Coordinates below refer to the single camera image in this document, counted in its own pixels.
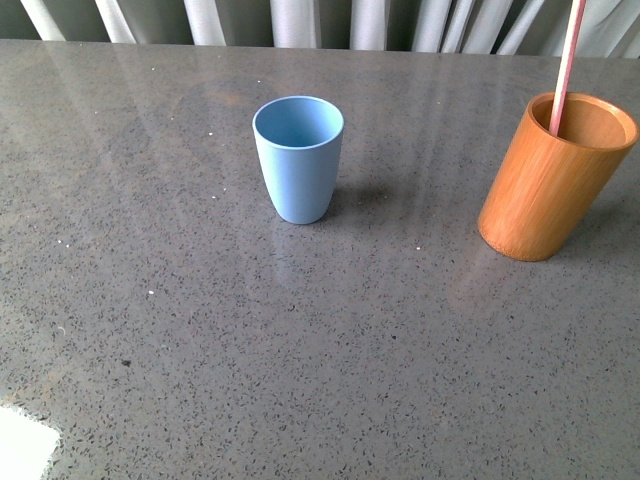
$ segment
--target speckled surface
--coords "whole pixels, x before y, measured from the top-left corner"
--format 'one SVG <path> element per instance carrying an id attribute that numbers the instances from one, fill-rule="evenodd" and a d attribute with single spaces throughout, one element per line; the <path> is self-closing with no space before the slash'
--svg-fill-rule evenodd
<path id="1" fill-rule="evenodd" d="M 547 262 L 475 224 L 557 67 L 0 41 L 0 401 L 47 478 L 639 478 L 640 150 Z M 572 88 L 640 118 L 638 78 Z M 310 226 L 251 131 L 292 94 L 347 122 Z"/>

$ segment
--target curtain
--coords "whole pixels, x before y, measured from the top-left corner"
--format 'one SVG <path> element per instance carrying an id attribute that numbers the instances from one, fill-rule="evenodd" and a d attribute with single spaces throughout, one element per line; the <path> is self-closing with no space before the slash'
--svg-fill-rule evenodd
<path id="1" fill-rule="evenodd" d="M 559 56 L 571 0 L 1 0 L 0 38 Z M 578 56 L 640 57 L 640 0 L 588 0 Z"/>

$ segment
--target bamboo cup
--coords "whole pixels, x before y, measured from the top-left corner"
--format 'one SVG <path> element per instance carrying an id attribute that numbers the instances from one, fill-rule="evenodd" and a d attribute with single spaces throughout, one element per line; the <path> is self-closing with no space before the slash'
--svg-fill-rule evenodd
<path id="1" fill-rule="evenodd" d="M 620 108 L 568 93 L 554 137 L 553 95 L 529 102 L 478 218 L 485 241 L 517 260 L 545 260 L 560 249 L 639 136 Z"/>

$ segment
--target cup rim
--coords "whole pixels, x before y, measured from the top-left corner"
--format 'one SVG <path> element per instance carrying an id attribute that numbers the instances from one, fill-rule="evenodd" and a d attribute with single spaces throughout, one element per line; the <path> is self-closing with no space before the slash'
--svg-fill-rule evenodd
<path id="1" fill-rule="evenodd" d="M 280 103 L 280 102 L 296 100 L 296 99 L 305 99 L 305 100 L 312 100 L 312 101 L 317 102 L 317 103 L 324 103 L 325 105 L 328 105 L 330 108 L 334 109 L 338 113 L 338 115 L 340 117 L 340 128 L 337 129 L 335 135 L 329 137 L 328 139 L 324 140 L 323 142 L 314 143 L 313 145 L 305 145 L 303 147 L 291 147 L 291 146 L 288 146 L 288 145 L 281 145 L 279 143 L 272 142 L 271 140 L 266 138 L 264 135 L 262 135 L 258 131 L 258 128 L 256 127 L 256 120 L 257 120 L 258 116 L 260 115 L 260 113 L 262 113 L 263 110 L 265 110 L 269 106 L 273 105 L 274 103 Z M 342 115 L 342 112 L 340 111 L 340 109 L 338 107 L 336 107 L 333 103 L 331 103 L 331 102 L 329 102 L 329 101 L 327 101 L 327 100 L 325 100 L 323 98 L 313 97 L 313 96 L 310 96 L 310 95 L 289 95 L 289 96 L 286 96 L 286 97 L 275 98 L 275 99 L 271 100 L 270 102 L 267 102 L 264 105 L 262 105 L 258 109 L 258 111 L 255 113 L 255 115 L 253 116 L 253 121 L 251 122 L 251 124 L 253 126 L 253 131 L 255 132 L 255 134 L 259 135 L 260 138 L 262 140 L 264 140 L 265 142 L 267 142 L 269 145 L 273 145 L 274 147 L 281 148 L 283 150 L 310 150 L 312 148 L 318 148 L 318 147 L 320 147 L 322 145 L 326 145 L 327 143 L 330 143 L 330 142 L 334 141 L 336 138 L 338 138 L 342 134 L 342 131 L 344 130 L 344 116 Z"/>
<path id="2" fill-rule="evenodd" d="M 613 103 L 607 100 L 603 100 L 602 98 L 596 97 L 595 95 L 590 95 L 588 93 L 582 93 L 582 92 L 567 92 L 567 96 L 565 97 L 565 102 L 567 100 L 583 101 L 583 102 L 590 103 L 592 105 L 597 105 L 603 110 L 607 110 L 616 118 L 616 120 L 618 120 L 621 127 L 624 129 L 625 134 L 629 131 L 633 133 L 631 135 L 631 138 L 627 142 L 615 147 L 592 147 L 588 145 L 582 145 L 580 143 L 571 142 L 564 138 L 551 135 L 549 130 L 547 128 L 544 128 L 540 124 L 540 122 L 538 122 L 536 117 L 533 115 L 533 107 L 545 101 L 553 101 L 554 96 L 555 96 L 555 92 L 545 92 L 533 97 L 529 102 L 529 104 L 527 105 L 527 115 L 532 120 L 534 125 L 536 125 L 544 134 L 548 135 L 549 137 L 553 138 L 558 142 L 566 143 L 573 147 L 584 148 L 587 150 L 595 150 L 599 152 L 607 152 L 607 151 L 613 152 L 613 151 L 625 150 L 627 148 L 631 148 L 640 138 L 640 128 L 638 127 L 638 123 L 629 114 L 629 112 L 618 107 L 617 105 L 614 105 Z"/>

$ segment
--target curtain fold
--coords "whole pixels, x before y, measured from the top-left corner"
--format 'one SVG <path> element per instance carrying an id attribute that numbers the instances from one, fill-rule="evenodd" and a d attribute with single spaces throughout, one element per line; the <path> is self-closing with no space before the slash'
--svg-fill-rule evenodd
<path id="1" fill-rule="evenodd" d="M 562 52 L 572 0 L 0 0 L 0 38 Z M 577 56 L 640 56 L 640 0 L 589 0 Z"/>
<path id="2" fill-rule="evenodd" d="M 513 0 L 476 2 L 465 32 L 462 53 L 491 53 Z"/>
<path id="3" fill-rule="evenodd" d="M 351 49 L 385 50 L 391 0 L 353 0 Z"/>
<path id="4" fill-rule="evenodd" d="M 195 45 L 226 45 L 215 0 L 184 0 L 184 6 Z"/>
<path id="5" fill-rule="evenodd" d="M 440 51 L 450 7 L 450 0 L 422 0 L 413 38 L 414 52 Z"/>
<path id="6" fill-rule="evenodd" d="M 320 48 L 320 0 L 271 0 L 273 43 L 281 48 Z"/>
<path id="7" fill-rule="evenodd" d="M 462 45 L 462 36 L 471 16 L 471 9 L 475 0 L 458 0 L 455 2 L 449 27 L 442 43 L 441 52 L 458 53 Z"/>

